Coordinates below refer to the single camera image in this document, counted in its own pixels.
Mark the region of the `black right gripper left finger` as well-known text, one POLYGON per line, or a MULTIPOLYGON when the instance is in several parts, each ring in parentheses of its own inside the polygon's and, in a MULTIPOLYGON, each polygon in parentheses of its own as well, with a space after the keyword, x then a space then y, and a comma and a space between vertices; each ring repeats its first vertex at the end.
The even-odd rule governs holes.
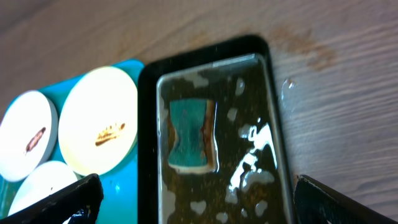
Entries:
POLYGON ((96 223, 104 198, 98 174, 90 174, 33 205, 1 220, 1 223, 96 223))

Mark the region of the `green yellow sponge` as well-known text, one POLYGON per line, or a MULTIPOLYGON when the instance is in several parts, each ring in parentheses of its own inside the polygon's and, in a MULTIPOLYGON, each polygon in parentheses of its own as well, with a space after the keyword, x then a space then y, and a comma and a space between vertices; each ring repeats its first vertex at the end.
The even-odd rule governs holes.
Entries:
POLYGON ((179 174, 206 174, 218 169, 215 144, 216 103, 187 98, 170 102, 175 141, 168 165, 179 174))

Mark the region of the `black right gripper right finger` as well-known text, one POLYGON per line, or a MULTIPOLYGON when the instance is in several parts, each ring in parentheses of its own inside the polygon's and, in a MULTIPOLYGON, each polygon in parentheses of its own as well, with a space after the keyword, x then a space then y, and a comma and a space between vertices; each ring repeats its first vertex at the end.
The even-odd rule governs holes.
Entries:
POLYGON ((397 224, 307 175, 297 177, 294 205, 301 224, 397 224))

